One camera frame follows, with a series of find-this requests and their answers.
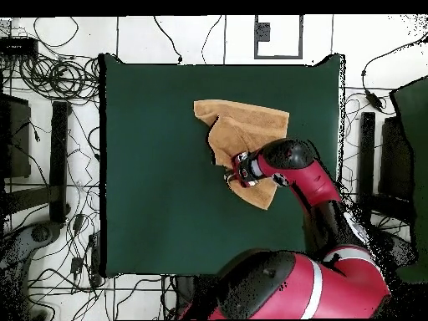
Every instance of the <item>cable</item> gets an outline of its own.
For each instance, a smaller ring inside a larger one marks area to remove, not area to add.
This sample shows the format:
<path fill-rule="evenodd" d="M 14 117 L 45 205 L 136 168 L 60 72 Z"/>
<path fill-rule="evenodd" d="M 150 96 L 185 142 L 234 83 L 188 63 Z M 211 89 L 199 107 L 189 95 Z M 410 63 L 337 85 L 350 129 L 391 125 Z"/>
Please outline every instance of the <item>cable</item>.
<path fill-rule="evenodd" d="M 38 21 L 40 18 L 36 18 L 36 19 L 34 20 L 34 23 L 33 23 L 33 28 L 34 28 L 34 33 L 36 34 L 36 36 L 37 36 L 38 40 L 40 41 L 40 43 L 42 43 L 46 48 L 49 48 L 49 47 L 50 47 L 50 48 L 59 48 L 59 47 L 64 46 L 65 44 L 69 43 L 70 41 L 72 41 L 72 40 L 73 40 L 73 38 L 74 38 L 74 37 L 76 37 L 77 32 L 79 31 L 79 25 L 78 25 L 78 24 L 77 24 L 77 22 L 74 20 L 74 18 L 72 18 L 71 16 L 70 16 L 70 18 L 71 18 L 71 20 L 74 22 L 74 24 L 76 25 L 76 30 L 74 31 L 73 35 L 71 36 L 71 38 L 70 38 L 69 40 L 65 41 L 65 42 L 64 42 L 64 43 L 62 43 L 62 44 L 58 44 L 58 45 L 47 44 L 46 42 L 42 41 L 42 39 L 40 39 L 40 36 L 38 35 L 37 29 L 36 29 L 36 23 L 37 23 L 37 21 Z"/>
<path fill-rule="evenodd" d="M 170 42 L 172 44 L 172 48 L 174 49 L 174 52 L 176 52 L 176 54 L 178 55 L 178 64 L 181 63 L 183 61 L 183 58 L 181 57 L 181 54 L 177 52 L 176 45 L 174 44 L 174 41 L 172 40 L 172 38 L 170 36 L 168 36 L 168 34 L 164 31 L 164 29 L 157 22 L 156 16 L 153 16 L 153 19 L 155 20 L 155 23 L 156 23 L 157 27 L 159 28 L 159 30 L 170 40 Z"/>
<path fill-rule="evenodd" d="M 49 309 L 51 309 L 51 310 L 52 310 L 52 312 L 53 312 L 53 314 L 52 314 L 52 318 L 51 318 L 49 321 L 54 321 L 56 312 L 55 312 L 55 309 L 54 309 L 53 307 L 51 307 L 50 305 L 47 305 L 47 304 L 42 304 L 42 303 L 34 302 L 34 301 L 33 301 L 32 299 L 30 299 L 30 298 L 28 298 L 28 301 L 29 301 L 30 303 L 32 303 L 33 305 L 39 305 L 39 306 L 41 306 L 41 307 L 45 307 L 45 308 L 49 308 Z"/>
<path fill-rule="evenodd" d="M 138 285 L 141 282 L 159 282 L 160 279 L 140 279 L 135 286 L 132 288 L 132 291 L 130 292 L 130 294 L 123 300 L 121 300 L 120 302 L 117 303 L 116 305 L 116 315 L 115 317 L 113 317 L 113 319 L 115 321 L 117 321 L 118 317 L 119 317 L 119 305 L 121 305 L 123 302 L 125 302 L 126 300 L 128 300 L 130 297 L 132 297 L 132 294 L 134 294 L 135 290 L 137 289 Z"/>
<path fill-rule="evenodd" d="M 370 92 L 370 91 L 365 87 L 364 78 L 365 78 L 365 75 L 367 74 L 367 67 L 368 67 L 371 63 L 373 63 L 376 59 L 383 58 L 383 57 L 385 57 L 385 56 L 387 56 L 387 55 L 389 55 L 389 54 L 392 54 L 392 53 L 396 52 L 397 50 L 400 50 L 400 49 L 403 49 L 403 48 L 409 48 L 409 47 L 411 47 L 411 46 L 413 46 L 413 45 L 415 45 L 415 44 L 419 44 L 419 43 L 428 43 L 428 42 L 427 42 L 427 39 L 428 39 L 428 37 L 427 37 L 427 36 L 428 36 L 428 32 L 427 32 L 427 33 L 425 33 L 421 38 L 417 39 L 417 40 L 416 40 L 416 41 L 414 41 L 414 42 L 407 43 L 407 44 L 403 44 L 403 45 L 401 45 L 401 46 L 399 46 L 399 47 L 397 47 L 397 48 L 395 48 L 395 49 L 392 49 L 392 50 L 391 50 L 391 51 L 389 51 L 388 53 L 381 54 L 381 55 L 379 55 L 379 56 L 377 56 L 377 57 L 375 57 L 375 58 L 371 59 L 371 60 L 370 60 L 370 61 L 369 61 L 365 66 L 364 66 L 364 69 L 363 69 L 363 71 L 361 72 L 361 79 L 362 79 L 362 82 L 363 82 L 364 94 L 365 94 L 366 99 L 370 102 L 370 104 L 371 104 L 374 108 L 376 108 L 379 112 L 384 113 L 384 111 L 382 110 L 382 109 L 383 109 L 383 107 L 382 107 L 382 104 L 381 104 L 381 101 L 380 101 L 379 97 L 378 97 L 376 94 L 374 94 L 374 93 Z"/>
<path fill-rule="evenodd" d="M 92 133 L 94 133 L 96 130 L 98 130 L 99 129 L 99 126 L 98 127 L 95 127 L 95 128 L 93 128 L 90 132 L 89 132 L 89 134 L 88 134 L 88 144 L 89 144 L 89 146 L 92 148 L 92 149 L 94 149 L 94 150 L 97 150 L 97 151 L 99 151 L 99 149 L 98 148 L 95 148 L 92 144 L 91 144 L 91 142 L 90 142 L 90 136 L 92 135 Z"/>
<path fill-rule="evenodd" d="M 216 22 L 212 25 L 212 27 L 208 31 L 208 35 L 205 38 L 205 42 L 204 42 L 204 45 L 202 46 L 202 50 L 201 50 L 201 55 L 202 55 L 202 59 L 204 61 L 204 64 L 206 64 L 205 57 L 204 57 L 204 48 L 205 48 L 205 45 L 206 45 L 206 41 L 208 40 L 208 37 L 210 37 L 210 33 L 211 33 L 212 29 L 214 27 L 216 27 L 216 25 L 220 22 L 220 20 L 222 19 L 222 17 L 223 17 L 223 15 L 220 15 L 220 17 L 218 18 L 218 20 L 216 20 Z"/>

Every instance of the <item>brown towel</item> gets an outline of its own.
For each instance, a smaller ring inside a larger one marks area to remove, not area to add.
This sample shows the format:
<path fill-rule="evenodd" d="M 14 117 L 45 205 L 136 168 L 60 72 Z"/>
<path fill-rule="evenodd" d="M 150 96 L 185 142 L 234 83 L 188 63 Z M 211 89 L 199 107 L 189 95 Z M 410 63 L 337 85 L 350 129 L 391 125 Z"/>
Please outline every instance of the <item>brown towel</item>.
<path fill-rule="evenodd" d="M 232 168 L 232 157 L 236 154 L 255 151 L 287 134 L 288 113 L 280 110 L 221 99 L 195 101 L 194 110 L 195 116 L 211 127 L 208 144 L 216 165 L 227 169 Z M 277 190 L 271 179 L 250 188 L 241 187 L 238 181 L 232 181 L 229 186 L 244 201 L 265 210 Z"/>

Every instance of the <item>grout line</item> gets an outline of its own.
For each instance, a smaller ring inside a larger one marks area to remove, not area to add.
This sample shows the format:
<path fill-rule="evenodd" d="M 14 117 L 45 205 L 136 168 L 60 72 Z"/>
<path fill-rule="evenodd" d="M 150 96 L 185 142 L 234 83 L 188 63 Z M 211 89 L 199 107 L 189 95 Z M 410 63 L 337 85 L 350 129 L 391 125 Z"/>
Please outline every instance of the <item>grout line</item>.
<path fill-rule="evenodd" d="M 330 42 L 330 54 L 333 54 L 333 33 L 334 33 L 334 14 L 331 15 L 331 42 Z"/>
<path fill-rule="evenodd" d="M 71 289 L 75 289 L 75 288 L 72 288 L 72 287 L 37 287 L 37 286 L 33 286 L 33 287 L 30 287 L 29 289 L 57 289 L 57 290 L 71 290 Z M 150 288 L 150 289 L 141 289 L 141 288 L 137 288 L 137 289 L 133 289 L 133 288 L 116 288 L 116 289 L 114 289 L 114 288 L 96 288 L 95 290 L 100 290 L 100 291 L 103 291 L 103 290 L 107 290 L 107 291 L 110 291 L 110 292 L 113 292 L 113 291 L 118 291 L 118 290 L 120 290 L 120 291 L 133 291 L 133 290 L 135 290 L 136 292 L 162 292 L 162 289 L 152 289 L 152 288 Z M 167 290 L 167 292 L 175 292 L 173 289 L 168 289 Z"/>
<path fill-rule="evenodd" d="M 11 38 L 11 37 L 12 37 L 12 21 L 9 22 L 9 38 Z M 11 67 L 10 67 L 10 80 L 9 80 L 9 96 L 12 96 L 13 69 L 14 69 L 14 67 L 11 65 Z M 9 182 L 12 183 L 12 177 L 9 177 Z M 12 186 L 9 187 L 9 192 L 12 193 Z M 12 214 L 9 214 L 9 225 L 10 225 L 10 230 L 12 230 L 13 229 Z"/>
<path fill-rule="evenodd" d="M 364 90 L 364 88 L 359 88 L 359 87 L 354 87 L 354 86 L 339 86 L 340 89 L 362 89 Z M 383 90 L 383 91 L 392 91 L 393 89 L 391 88 L 366 88 L 368 90 L 371 89 L 379 89 L 379 90 Z"/>
<path fill-rule="evenodd" d="M 31 187 L 45 187 L 46 185 L 44 183 L 5 183 L 6 186 L 31 186 Z M 99 187 L 99 185 L 84 185 L 84 188 L 91 187 Z"/>
<path fill-rule="evenodd" d="M 116 18 L 116 57 L 119 57 L 119 16 Z"/>
<path fill-rule="evenodd" d="M 224 15 L 223 65 L 226 64 L 226 28 L 227 28 L 227 15 Z"/>

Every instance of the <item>green table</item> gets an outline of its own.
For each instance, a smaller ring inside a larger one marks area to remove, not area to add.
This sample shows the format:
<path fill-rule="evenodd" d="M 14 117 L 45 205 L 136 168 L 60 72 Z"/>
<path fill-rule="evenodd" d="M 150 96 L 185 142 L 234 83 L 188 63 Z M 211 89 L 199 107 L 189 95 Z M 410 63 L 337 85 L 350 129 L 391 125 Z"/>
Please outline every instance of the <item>green table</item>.
<path fill-rule="evenodd" d="M 304 65 L 106 66 L 106 273 L 216 273 L 255 247 L 304 250 L 303 211 L 287 189 L 268 211 L 234 195 L 211 164 L 193 102 L 226 99 L 290 113 L 336 174 L 341 58 Z"/>

